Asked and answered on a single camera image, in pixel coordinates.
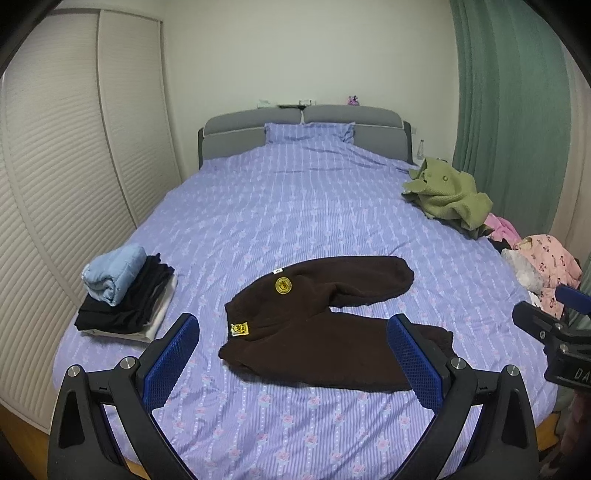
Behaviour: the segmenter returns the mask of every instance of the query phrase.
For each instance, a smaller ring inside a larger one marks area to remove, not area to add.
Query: brown pants
[[[408,291],[413,280],[397,257],[320,258],[267,274],[226,304],[230,334],[219,356],[270,381],[410,390],[386,341],[386,320],[333,313],[329,306],[385,301]],[[454,356],[451,332],[417,328]]]

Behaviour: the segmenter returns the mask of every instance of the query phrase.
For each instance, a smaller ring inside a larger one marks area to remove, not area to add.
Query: black garment
[[[410,390],[386,340],[386,320],[332,312],[402,295],[414,273],[397,257],[331,257],[259,278],[226,303],[219,357],[265,380],[364,391]],[[417,325],[448,358],[453,334]]]
[[[488,241],[492,243],[492,246],[495,247],[495,250],[499,253],[501,253],[503,250],[512,250],[511,246],[509,245],[509,242],[505,238],[500,242],[497,242],[496,240],[492,240],[490,238],[488,239]]]
[[[115,307],[87,295],[74,325],[78,330],[97,329],[111,333],[136,333],[150,321],[154,304],[174,272],[160,263],[160,254],[146,258],[138,276]]]

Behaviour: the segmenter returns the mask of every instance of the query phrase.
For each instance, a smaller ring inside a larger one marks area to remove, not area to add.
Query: gray headboard
[[[229,157],[265,145],[265,123],[355,123],[353,144],[386,158],[412,162],[411,128],[392,110],[368,106],[313,105],[261,108],[210,118],[199,131],[199,167],[203,160]]]

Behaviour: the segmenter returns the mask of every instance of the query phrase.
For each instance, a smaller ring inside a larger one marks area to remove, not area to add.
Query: pink garment
[[[505,220],[503,217],[497,217],[489,213],[484,223],[486,226],[494,229],[488,237],[492,238],[495,242],[506,239],[509,245],[513,247],[513,245],[521,241],[521,237],[517,233],[517,230],[515,230],[515,227],[511,225],[509,220]]]
[[[554,298],[554,289],[561,283],[578,288],[581,283],[581,268],[574,257],[550,235],[532,235],[517,243],[518,250],[540,272],[544,287],[540,294],[542,310],[559,319],[564,305]]]

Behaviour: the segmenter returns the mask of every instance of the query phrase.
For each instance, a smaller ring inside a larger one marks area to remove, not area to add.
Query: beige curtain
[[[591,252],[591,87],[563,50],[570,87],[570,152],[550,233],[584,263]]]

